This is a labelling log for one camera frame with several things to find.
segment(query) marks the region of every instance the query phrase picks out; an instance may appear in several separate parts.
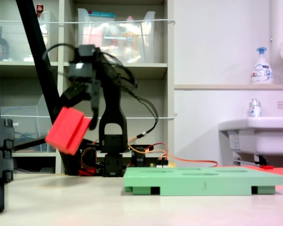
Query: dark bottle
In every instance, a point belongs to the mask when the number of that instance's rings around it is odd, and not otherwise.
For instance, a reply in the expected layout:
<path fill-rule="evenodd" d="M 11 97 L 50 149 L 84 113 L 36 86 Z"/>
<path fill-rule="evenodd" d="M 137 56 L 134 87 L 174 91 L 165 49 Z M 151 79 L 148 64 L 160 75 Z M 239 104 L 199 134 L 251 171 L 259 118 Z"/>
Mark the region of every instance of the dark bottle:
<path fill-rule="evenodd" d="M 44 6 L 42 4 L 37 5 L 37 17 L 40 19 L 41 13 L 44 11 Z"/>
<path fill-rule="evenodd" d="M 0 26 L 0 61 L 9 58 L 8 42 L 2 38 L 2 27 Z"/>

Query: white table surface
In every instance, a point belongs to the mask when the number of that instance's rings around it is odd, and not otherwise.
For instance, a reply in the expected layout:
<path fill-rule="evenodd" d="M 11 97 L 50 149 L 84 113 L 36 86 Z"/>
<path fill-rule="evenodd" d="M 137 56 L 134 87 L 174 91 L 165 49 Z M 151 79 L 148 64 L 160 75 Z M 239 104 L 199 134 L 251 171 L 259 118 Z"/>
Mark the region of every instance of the white table surface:
<path fill-rule="evenodd" d="M 122 178 L 15 175 L 0 226 L 283 226 L 276 195 L 133 196 Z"/>

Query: white sink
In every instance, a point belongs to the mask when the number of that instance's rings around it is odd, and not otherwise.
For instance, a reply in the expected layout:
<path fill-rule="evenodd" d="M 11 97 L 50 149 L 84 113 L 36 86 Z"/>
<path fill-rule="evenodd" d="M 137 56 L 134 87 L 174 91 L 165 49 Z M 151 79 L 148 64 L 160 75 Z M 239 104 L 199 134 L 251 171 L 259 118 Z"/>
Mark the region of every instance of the white sink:
<path fill-rule="evenodd" d="M 222 122 L 231 149 L 255 155 L 283 155 L 283 117 L 249 117 Z"/>

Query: clear plastic container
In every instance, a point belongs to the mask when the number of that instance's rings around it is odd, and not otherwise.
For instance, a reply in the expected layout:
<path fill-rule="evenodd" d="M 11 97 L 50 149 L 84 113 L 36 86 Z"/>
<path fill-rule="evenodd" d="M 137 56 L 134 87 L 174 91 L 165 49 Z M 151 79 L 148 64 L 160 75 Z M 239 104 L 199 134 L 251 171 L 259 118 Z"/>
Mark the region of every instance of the clear plastic container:
<path fill-rule="evenodd" d="M 37 106 L 0 107 L 0 114 L 1 118 L 8 118 L 13 121 L 15 144 L 45 136 L 52 126 L 44 95 L 41 96 Z M 54 151 L 55 149 L 48 144 L 23 150 L 23 152 Z"/>
<path fill-rule="evenodd" d="M 39 19 L 40 29 L 43 35 L 46 48 L 58 42 L 58 24 L 47 22 L 57 21 L 51 12 L 43 12 Z M 2 27 L 2 38 L 9 46 L 9 53 L 1 60 L 3 61 L 27 61 L 33 62 L 26 33 L 22 23 L 0 22 Z M 57 61 L 58 50 L 53 49 L 49 52 L 50 61 Z"/>
<path fill-rule="evenodd" d="M 154 20 L 155 12 L 147 12 L 143 20 Z M 87 10 L 78 9 L 79 45 L 93 44 L 126 63 L 153 63 L 154 22 L 91 22 Z"/>

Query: green foam board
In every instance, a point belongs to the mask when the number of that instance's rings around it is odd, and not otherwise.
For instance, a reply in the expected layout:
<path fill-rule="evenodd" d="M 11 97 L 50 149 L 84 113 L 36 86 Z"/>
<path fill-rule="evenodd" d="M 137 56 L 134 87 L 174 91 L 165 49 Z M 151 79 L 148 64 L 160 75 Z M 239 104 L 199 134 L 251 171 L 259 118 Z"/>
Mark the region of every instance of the green foam board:
<path fill-rule="evenodd" d="M 125 192 L 160 195 L 274 194 L 283 176 L 248 168 L 127 168 Z"/>

